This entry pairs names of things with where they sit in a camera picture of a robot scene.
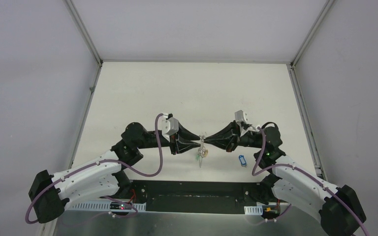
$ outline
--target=small blue object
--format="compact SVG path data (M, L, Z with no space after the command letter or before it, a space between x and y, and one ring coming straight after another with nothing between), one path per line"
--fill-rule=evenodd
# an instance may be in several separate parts
M247 161L245 160L243 155L240 155L238 159L240 159L241 166L247 167Z

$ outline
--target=gray wall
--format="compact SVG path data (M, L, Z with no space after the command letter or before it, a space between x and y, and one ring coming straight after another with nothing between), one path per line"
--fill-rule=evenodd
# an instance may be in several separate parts
M378 235L378 0L337 1L296 71L328 178Z
M0 0L0 235L35 234L29 187L66 168L96 69L63 1Z

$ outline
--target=white table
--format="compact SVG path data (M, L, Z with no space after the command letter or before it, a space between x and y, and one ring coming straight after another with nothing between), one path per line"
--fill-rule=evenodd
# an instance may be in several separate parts
M173 113L195 134L212 135L244 110L253 124L276 122L280 146L311 173L314 164L300 119L289 74L284 64L105 62L96 86L73 166L92 160L121 140L125 127L141 123L154 130L159 113ZM232 153L206 145L208 156L199 168L197 149L171 155L163 148L161 173L149 179L181 181L259 182L251 176L253 153L237 147ZM142 149L144 158L134 167L154 173L158 149ZM238 159L244 155L248 166ZM147 179L126 170L130 179Z

